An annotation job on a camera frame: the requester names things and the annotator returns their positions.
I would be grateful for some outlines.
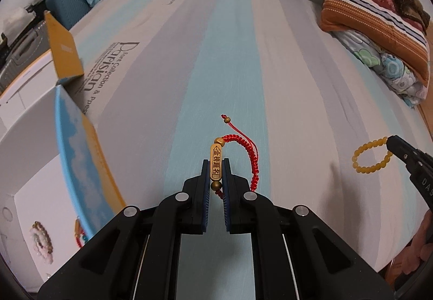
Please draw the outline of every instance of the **light blue stripe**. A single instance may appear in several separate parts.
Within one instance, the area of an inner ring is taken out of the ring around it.
[[[200,174],[215,138],[235,133],[221,114],[231,117],[257,144],[257,191],[269,196],[268,135],[251,0],[219,0],[209,20],[176,126],[165,195],[179,191],[187,178]],[[250,180],[245,149],[230,142],[222,151],[230,159],[232,172]],[[218,247],[209,248],[209,244]],[[215,195],[211,196],[207,232],[199,238],[182,238],[178,274],[179,300],[255,298],[250,236],[226,232],[222,201]]]
[[[113,12],[104,23],[99,25],[78,46],[78,55],[86,66],[109,46],[110,40],[135,18],[153,0],[129,0]]]
[[[179,114],[165,175],[165,196],[181,190],[187,178],[200,174],[215,138],[236,134],[221,114],[231,117],[257,145],[257,192],[269,196],[268,129],[251,0],[220,0],[211,16]],[[223,154],[230,159],[234,174],[251,180],[250,160],[242,146],[228,143]]]
[[[403,130],[395,116],[392,106],[387,99],[387,96],[383,93],[382,89],[374,79],[377,76],[374,72],[372,72],[367,66],[359,61],[349,50],[345,50],[352,59],[352,62],[356,66],[358,73],[362,77],[366,88],[371,93],[379,111],[382,113],[382,117],[384,122],[389,128],[389,131],[392,135],[398,135],[402,139],[405,139],[405,135]],[[402,230],[400,234],[400,241],[398,250],[403,249],[406,246],[406,243],[410,238],[414,235],[415,225],[417,223],[417,213],[416,213],[416,194],[418,193],[416,188],[413,186],[411,181],[409,180],[409,173],[404,163],[399,159],[398,161],[398,170],[400,171],[401,181],[402,181],[402,209],[403,209],[403,220],[402,220]]]

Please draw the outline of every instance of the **silver rivet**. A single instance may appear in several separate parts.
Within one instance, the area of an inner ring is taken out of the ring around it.
[[[176,195],[176,200],[182,202],[188,200],[189,195],[187,193],[178,193]]]
[[[244,194],[244,199],[248,200],[248,201],[254,201],[257,198],[257,194],[254,193],[253,191],[247,191]]]
[[[132,207],[132,206],[126,207],[126,208],[123,210],[123,214],[124,214],[126,217],[132,217],[132,216],[135,216],[135,215],[137,214],[137,208],[136,208],[136,207]]]
[[[305,207],[305,206],[302,206],[302,205],[301,205],[301,206],[298,206],[298,207],[295,208],[295,212],[296,212],[298,215],[304,217],[304,216],[306,216],[310,211],[309,211],[308,207]]]

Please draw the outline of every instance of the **blue suitcase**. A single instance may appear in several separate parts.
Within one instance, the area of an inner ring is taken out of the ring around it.
[[[45,6],[68,30],[92,9],[86,0],[45,0]]]

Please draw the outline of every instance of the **brass bead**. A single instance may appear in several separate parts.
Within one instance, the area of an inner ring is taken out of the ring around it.
[[[223,147],[225,143],[226,143],[226,142],[224,141],[223,138],[216,138],[216,139],[214,140],[214,144],[220,144],[221,147]]]
[[[216,180],[216,181],[214,181],[214,182],[211,183],[211,189],[213,191],[221,190],[221,188],[222,188],[222,184],[221,184],[220,181]]]

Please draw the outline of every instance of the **bed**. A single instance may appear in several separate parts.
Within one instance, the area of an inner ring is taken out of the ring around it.
[[[226,114],[258,146],[260,194],[309,206],[382,269],[427,205],[397,159],[357,174],[351,157],[394,134],[433,154],[432,140],[418,110],[321,31],[319,15],[307,0],[103,0],[86,15],[71,30],[86,76],[68,91],[126,203],[155,206],[198,175],[214,138],[233,133]],[[242,147],[224,156],[251,178]],[[254,298],[250,243],[225,232],[211,196],[208,232],[182,239],[178,298]]]

